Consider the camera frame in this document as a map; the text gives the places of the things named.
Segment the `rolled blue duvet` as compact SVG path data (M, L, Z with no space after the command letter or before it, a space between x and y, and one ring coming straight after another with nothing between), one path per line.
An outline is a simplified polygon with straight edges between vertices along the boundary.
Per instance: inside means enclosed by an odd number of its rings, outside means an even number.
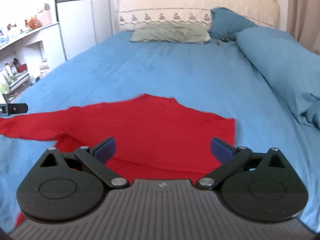
M278 29L248 28L236 42L295 119L319 127L319 56Z

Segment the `teal pillow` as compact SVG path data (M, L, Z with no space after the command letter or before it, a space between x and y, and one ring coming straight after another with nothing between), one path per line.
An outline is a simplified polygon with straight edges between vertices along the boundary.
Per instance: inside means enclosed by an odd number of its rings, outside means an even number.
M214 8L210 10L212 25L209 29L211 38L235 41L237 34L245 29L258 25L227 8Z

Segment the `red box on shelf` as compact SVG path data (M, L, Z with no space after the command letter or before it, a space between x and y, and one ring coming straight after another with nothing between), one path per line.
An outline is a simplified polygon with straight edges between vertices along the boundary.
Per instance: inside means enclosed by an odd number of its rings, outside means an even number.
M27 65L26 64L21 64L19 66L16 66L17 72L22 73L24 71L27 71Z

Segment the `beige curtain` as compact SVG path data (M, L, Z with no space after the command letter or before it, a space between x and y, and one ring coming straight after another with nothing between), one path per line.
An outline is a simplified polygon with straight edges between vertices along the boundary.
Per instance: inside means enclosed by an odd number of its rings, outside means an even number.
M289 0L287 32L319 55L319 0Z

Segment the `green pillow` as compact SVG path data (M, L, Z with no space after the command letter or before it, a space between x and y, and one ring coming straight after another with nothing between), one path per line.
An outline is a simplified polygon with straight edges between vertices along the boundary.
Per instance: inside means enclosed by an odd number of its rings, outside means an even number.
M148 23L136 29L131 42L207 43L211 37L199 23Z

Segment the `blue bed sheet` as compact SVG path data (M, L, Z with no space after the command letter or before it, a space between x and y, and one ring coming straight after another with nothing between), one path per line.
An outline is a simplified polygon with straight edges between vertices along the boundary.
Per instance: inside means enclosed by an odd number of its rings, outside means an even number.
M309 192L301 216L319 230L319 130L299 124L235 42L133 43L123 31L52 70L24 91L30 113L151 94L236 120L235 143L279 148Z

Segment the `white shelf unit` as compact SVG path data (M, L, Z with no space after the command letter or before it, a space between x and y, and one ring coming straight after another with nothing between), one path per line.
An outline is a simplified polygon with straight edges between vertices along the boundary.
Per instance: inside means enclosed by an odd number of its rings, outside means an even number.
M1 99L15 102L30 86L46 77L66 61L59 23L40 27L19 35L1 47L1 74L5 64L14 61L26 65L20 77L9 85L1 85Z

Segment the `white wardrobe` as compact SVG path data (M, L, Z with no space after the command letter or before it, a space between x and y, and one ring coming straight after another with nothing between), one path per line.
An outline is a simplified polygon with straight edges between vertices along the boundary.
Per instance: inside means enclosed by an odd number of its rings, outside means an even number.
M55 0L67 60L112 36L110 0Z

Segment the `orange figurine on shelf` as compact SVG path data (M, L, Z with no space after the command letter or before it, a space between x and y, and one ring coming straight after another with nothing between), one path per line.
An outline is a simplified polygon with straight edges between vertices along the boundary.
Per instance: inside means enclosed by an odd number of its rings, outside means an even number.
M42 27L42 23L35 17L31 17L25 20L25 26L31 30Z

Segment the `cream embroidered pillow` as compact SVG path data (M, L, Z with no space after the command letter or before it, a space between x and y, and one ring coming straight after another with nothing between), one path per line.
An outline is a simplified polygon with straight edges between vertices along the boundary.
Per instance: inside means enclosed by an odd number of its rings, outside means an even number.
M210 28L212 17L209 9L151 8L118 12L121 30L133 31L150 23L199 23Z

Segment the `red knit sweater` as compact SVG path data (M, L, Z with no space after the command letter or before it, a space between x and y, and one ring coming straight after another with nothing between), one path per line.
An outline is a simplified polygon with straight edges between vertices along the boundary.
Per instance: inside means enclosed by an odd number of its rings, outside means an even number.
M114 103L71 107L1 119L1 226L18 217L15 193L46 148L71 152L108 137L117 144L107 166L128 180L198 180L219 167L212 138L235 141L235 120L180 105L173 98L141 95Z

